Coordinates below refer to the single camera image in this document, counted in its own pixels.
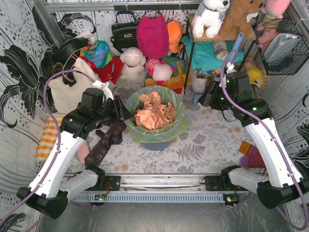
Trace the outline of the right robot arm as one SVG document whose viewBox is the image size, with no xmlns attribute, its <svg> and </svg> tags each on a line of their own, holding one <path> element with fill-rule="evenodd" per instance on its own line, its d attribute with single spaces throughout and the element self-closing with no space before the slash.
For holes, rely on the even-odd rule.
<svg viewBox="0 0 309 232">
<path fill-rule="evenodd" d="M 268 176 L 261 176 L 238 166 L 228 167 L 222 170 L 224 183 L 254 192 L 268 209 L 308 193 L 308 179 L 291 162 L 268 104 L 253 97 L 248 75 L 232 72 L 223 80 L 224 87 L 219 77 L 214 78 L 198 101 L 214 110 L 233 112 L 235 119 L 253 138 L 268 172 Z"/>
</svg>

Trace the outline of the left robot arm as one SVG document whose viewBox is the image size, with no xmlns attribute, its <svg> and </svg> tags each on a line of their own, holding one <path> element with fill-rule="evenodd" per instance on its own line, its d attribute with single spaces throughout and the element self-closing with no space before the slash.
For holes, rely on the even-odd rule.
<svg viewBox="0 0 309 232">
<path fill-rule="evenodd" d="M 21 187 L 17 196 L 25 204 L 53 219 L 62 215 L 68 202 L 87 189 L 110 189 L 104 170 L 99 168 L 105 157 L 103 149 L 109 149 L 118 142 L 131 119 L 130 113 L 119 96 L 107 98 L 103 90 L 88 88 L 82 94 L 81 102 L 75 110 L 64 116 L 57 125 L 57 140 L 39 174 L 28 187 Z M 62 178 L 77 150 L 90 132 L 101 125 L 110 128 L 105 133 L 107 139 L 102 147 L 85 159 L 85 170 L 65 183 Z"/>
</svg>

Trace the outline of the green plastic trash bag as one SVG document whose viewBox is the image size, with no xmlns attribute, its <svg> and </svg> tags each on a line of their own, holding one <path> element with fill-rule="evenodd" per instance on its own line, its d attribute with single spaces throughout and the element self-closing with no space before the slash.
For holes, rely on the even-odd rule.
<svg viewBox="0 0 309 232">
<path fill-rule="evenodd" d="M 133 114 L 126 125 L 136 143 L 168 142 L 187 131 L 185 105 L 167 87 L 143 87 L 129 97 L 126 107 Z"/>
</svg>

